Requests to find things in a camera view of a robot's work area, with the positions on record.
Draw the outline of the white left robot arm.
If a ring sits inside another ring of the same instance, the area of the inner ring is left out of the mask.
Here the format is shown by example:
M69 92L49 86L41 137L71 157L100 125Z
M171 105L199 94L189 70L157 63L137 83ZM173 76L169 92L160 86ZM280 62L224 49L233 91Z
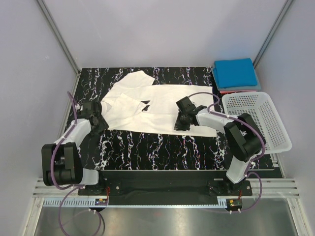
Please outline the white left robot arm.
M65 133L54 143L41 149L44 184L60 190L73 185L89 185L93 193L100 195L106 190L106 182L97 170L83 168L79 147L86 136L99 134L109 125L102 116L99 102L84 102L74 115Z

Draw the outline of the white t-shirt with print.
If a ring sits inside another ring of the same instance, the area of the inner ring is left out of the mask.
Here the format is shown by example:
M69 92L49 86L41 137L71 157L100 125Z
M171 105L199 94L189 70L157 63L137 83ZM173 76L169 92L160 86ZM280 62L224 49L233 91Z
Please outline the white t-shirt with print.
M176 102L193 95L196 106L213 103L212 88L196 85L154 85L143 71L132 72L116 82L101 100L102 116L110 130L140 133L215 137L216 130L192 125L188 131L174 129Z

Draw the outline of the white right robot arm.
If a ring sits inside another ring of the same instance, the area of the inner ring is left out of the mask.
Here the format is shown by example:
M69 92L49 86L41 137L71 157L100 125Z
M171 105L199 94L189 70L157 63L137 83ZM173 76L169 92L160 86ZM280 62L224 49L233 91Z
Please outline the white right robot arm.
M242 113L230 116L208 109L204 105L195 106L189 102L176 103L179 112L174 129L188 131L191 125L215 129L223 133L232 154L232 161L224 178L223 188L229 195L234 195L241 189L248 166L254 157L265 150L265 139L253 118Z

